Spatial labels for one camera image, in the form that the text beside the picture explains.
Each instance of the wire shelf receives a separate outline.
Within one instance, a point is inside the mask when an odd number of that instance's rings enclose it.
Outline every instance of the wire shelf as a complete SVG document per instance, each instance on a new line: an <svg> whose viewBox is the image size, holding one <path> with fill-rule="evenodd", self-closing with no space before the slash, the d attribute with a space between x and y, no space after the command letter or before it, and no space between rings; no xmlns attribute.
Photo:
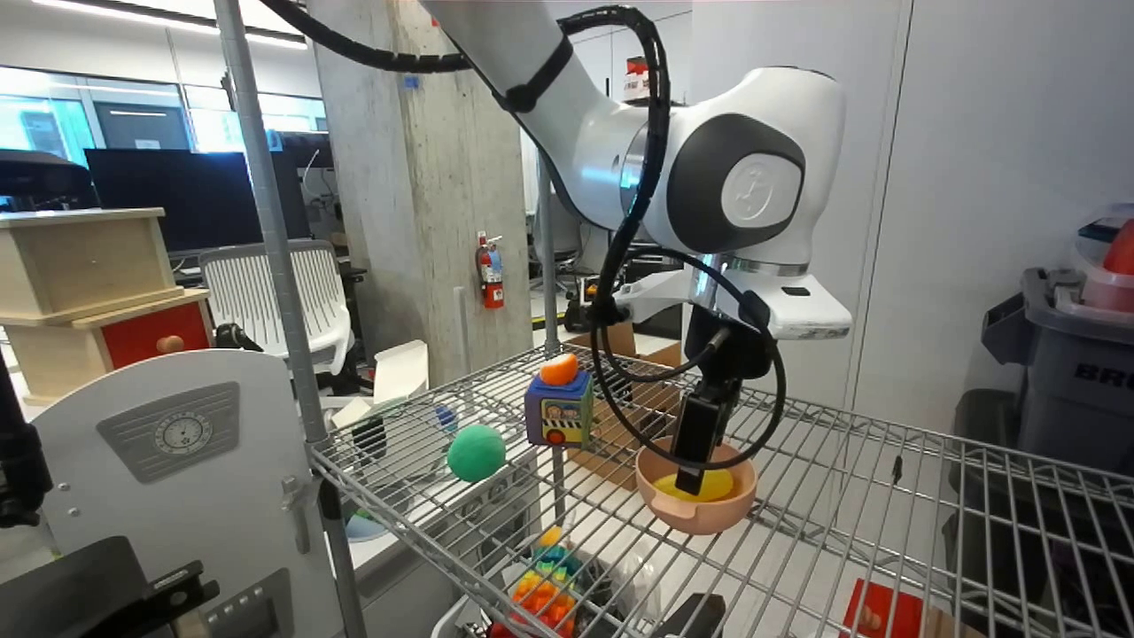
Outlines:
<svg viewBox="0 0 1134 638"><path fill-rule="evenodd" d="M620 470L606 479L527 447L521 412L538 362L521 355L390 406L383 428L339 428L312 447L331 480L513 635L569 635L510 602L538 535L564 516L555 503L568 503L564 543L584 564L573 635L651 635L690 590L728 602L719 635L730 638L901 635L910 597L923 635L1134 635L1134 480L1125 473L792 401L754 457L747 521L684 535L614 484L632 480L636 447L595 447ZM620 386L625 412L662 428L689 383ZM728 438L751 441L767 415L770 393L743 388ZM444 470L464 422L504 431L510 470L480 484ZM470 493L504 506L481 516ZM859 584L891 589L898 602L854 596Z"/></svg>

